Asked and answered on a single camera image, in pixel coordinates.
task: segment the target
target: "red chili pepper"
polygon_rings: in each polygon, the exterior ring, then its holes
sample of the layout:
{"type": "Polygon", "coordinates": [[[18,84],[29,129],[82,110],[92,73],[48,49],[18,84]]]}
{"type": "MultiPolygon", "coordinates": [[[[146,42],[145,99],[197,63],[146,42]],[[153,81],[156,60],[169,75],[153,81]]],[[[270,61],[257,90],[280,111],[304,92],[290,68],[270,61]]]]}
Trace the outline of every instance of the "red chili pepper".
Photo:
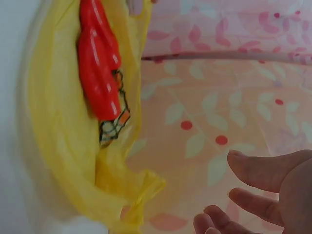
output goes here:
{"type": "Polygon", "coordinates": [[[81,0],[80,22],[82,29],[93,27],[99,33],[106,47],[107,62],[111,71],[118,70],[121,65],[118,41],[111,30],[100,0],[81,0]]]}
{"type": "Polygon", "coordinates": [[[117,83],[107,65],[106,47],[92,27],[84,28],[78,45],[83,90],[99,120],[113,120],[121,113],[117,83]]]}

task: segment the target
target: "pink floral fabric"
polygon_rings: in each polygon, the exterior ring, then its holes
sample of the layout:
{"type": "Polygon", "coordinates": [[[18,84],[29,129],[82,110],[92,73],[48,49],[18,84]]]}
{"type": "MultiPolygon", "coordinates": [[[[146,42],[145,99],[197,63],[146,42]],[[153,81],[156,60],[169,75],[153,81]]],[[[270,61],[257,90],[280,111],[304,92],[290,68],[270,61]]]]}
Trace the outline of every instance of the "pink floral fabric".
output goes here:
{"type": "Polygon", "coordinates": [[[218,205],[255,233],[282,228],[250,214],[227,192],[242,187],[229,149],[276,156],[312,148],[312,66],[238,59],[143,61],[142,128],[127,164],[166,179],[148,202],[144,234],[195,234],[193,217],[218,205]]]}
{"type": "Polygon", "coordinates": [[[312,59],[312,1],[160,0],[145,57],[207,52],[312,59]]]}

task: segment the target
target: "plastic bag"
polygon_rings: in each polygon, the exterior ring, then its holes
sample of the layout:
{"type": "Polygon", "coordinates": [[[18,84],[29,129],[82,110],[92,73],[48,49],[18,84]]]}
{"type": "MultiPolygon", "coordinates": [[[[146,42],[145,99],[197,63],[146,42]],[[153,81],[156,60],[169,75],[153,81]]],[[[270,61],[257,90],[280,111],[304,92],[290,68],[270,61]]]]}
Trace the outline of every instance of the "plastic bag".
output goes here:
{"type": "Polygon", "coordinates": [[[93,118],[78,77],[76,42],[79,0],[53,0],[29,64],[31,122],[38,148],[77,210],[114,233],[138,233],[144,203],[164,186],[149,171],[131,172],[125,158],[141,124],[140,59],[151,14],[144,0],[141,15],[130,17],[124,0],[102,1],[119,42],[121,70],[131,118],[119,138],[99,147],[93,118]],[[128,212],[121,219],[123,208],[128,212]]]}

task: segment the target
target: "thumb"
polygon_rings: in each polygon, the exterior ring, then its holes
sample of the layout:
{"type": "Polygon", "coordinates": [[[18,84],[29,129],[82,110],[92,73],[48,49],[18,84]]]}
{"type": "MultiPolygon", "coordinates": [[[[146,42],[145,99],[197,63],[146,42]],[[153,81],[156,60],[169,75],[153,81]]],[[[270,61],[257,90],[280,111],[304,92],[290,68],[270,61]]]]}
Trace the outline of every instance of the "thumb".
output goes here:
{"type": "Polygon", "coordinates": [[[234,174],[244,183],[278,193],[285,176],[301,163],[312,158],[312,150],[301,150],[276,157],[248,157],[230,150],[228,163],[234,174]]]}
{"type": "Polygon", "coordinates": [[[220,231],[218,231],[217,229],[215,228],[208,228],[205,232],[205,234],[221,234],[220,231]]]}

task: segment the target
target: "fingernail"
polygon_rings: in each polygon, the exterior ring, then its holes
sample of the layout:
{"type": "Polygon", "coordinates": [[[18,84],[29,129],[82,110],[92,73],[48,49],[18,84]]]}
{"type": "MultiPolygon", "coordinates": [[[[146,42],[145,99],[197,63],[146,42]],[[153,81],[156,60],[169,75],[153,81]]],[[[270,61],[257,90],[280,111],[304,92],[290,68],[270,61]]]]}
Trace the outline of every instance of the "fingernail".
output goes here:
{"type": "Polygon", "coordinates": [[[215,231],[216,231],[215,228],[210,227],[210,228],[208,228],[208,229],[206,230],[205,234],[214,234],[215,231]]]}
{"type": "Polygon", "coordinates": [[[229,150],[229,154],[237,157],[245,157],[246,155],[237,150],[229,150]]]}

